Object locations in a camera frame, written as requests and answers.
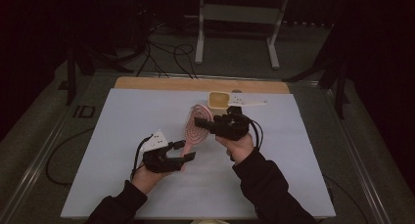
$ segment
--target black sleeve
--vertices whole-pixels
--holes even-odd
[[[259,219],[266,223],[316,223],[288,193],[288,183],[277,164],[266,160],[258,150],[233,169],[241,179],[244,196],[256,207]]]
[[[85,224],[123,224],[131,221],[147,196],[130,182],[117,197],[106,197],[91,213]]]

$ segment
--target person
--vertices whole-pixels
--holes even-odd
[[[251,134],[239,141],[216,136],[216,141],[226,148],[235,160],[232,166],[241,179],[244,196],[254,205],[257,217],[264,223],[316,223],[292,197],[289,185],[277,164],[266,160],[254,147]],[[136,211],[147,200],[157,183],[169,173],[153,173],[145,166],[139,168],[132,181],[125,181],[123,191],[117,197],[106,197],[91,213],[87,224],[123,224],[130,222]]]

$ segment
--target white tabletop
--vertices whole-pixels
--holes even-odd
[[[244,94],[266,106],[243,112],[263,128],[261,148],[290,184],[289,192],[315,217],[335,216],[297,103],[290,94]],[[86,218],[106,196],[121,192],[129,178],[138,144],[162,131],[167,141],[183,139],[190,108],[207,104],[207,92],[112,89],[79,166],[62,217]],[[252,219],[232,161],[213,135],[192,148],[195,160],[184,172],[162,179],[138,210],[141,219]],[[171,157],[180,152],[172,152]]]

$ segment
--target hand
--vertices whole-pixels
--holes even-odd
[[[216,141],[226,147],[226,153],[232,156],[235,164],[242,162],[254,150],[253,136],[250,133],[238,141],[232,141],[219,136],[216,136]]]
[[[144,166],[143,162],[140,164],[140,168],[135,171],[134,177],[131,181],[138,190],[144,194],[149,194],[157,183],[165,176],[171,173],[154,173]]]

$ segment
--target person's left hand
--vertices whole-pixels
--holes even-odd
[[[170,175],[171,173],[154,173],[146,168],[146,166],[141,166],[137,171],[135,171],[134,177],[131,181],[138,190],[144,194],[149,194],[153,188],[156,187],[157,183],[165,176]]]

